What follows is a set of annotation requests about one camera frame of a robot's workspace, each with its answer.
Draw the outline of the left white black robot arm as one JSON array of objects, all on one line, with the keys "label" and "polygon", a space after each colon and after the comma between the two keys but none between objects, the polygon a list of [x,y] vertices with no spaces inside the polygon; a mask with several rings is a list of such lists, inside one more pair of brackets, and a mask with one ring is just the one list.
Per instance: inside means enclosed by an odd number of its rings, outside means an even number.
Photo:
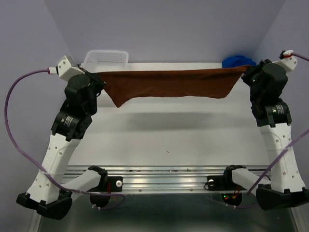
[{"label": "left white black robot arm", "polygon": [[60,185],[75,149],[97,112],[97,97],[104,83],[94,74],[84,72],[68,80],[66,99],[55,117],[49,145],[39,172],[25,193],[16,202],[39,215],[60,220],[83,192],[103,190],[107,186],[107,171],[90,166],[78,178]]}]

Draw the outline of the brown microfiber towel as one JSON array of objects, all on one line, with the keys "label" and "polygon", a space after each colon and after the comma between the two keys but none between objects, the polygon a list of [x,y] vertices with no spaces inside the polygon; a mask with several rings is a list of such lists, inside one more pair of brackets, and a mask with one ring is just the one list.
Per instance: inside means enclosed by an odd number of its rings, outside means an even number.
[{"label": "brown microfiber towel", "polygon": [[116,107],[134,98],[225,98],[248,66],[179,71],[99,72]]}]

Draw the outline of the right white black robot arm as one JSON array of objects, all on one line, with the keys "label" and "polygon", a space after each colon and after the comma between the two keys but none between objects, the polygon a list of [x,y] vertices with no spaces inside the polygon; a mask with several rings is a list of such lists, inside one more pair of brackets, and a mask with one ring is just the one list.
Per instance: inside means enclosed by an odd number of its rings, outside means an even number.
[{"label": "right white black robot arm", "polygon": [[309,202],[307,189],[295,159],[292,140],[292,117],[280,98],[287,84],[287,74],[295,69],[293,54],[278,61],[263,60],[241,77],[250,88],[252,114],[264,139],[269,166],[257,176],[241,165],[226,167],[223,185],[240,186],[256,197],[263,210],[293,208]]}]

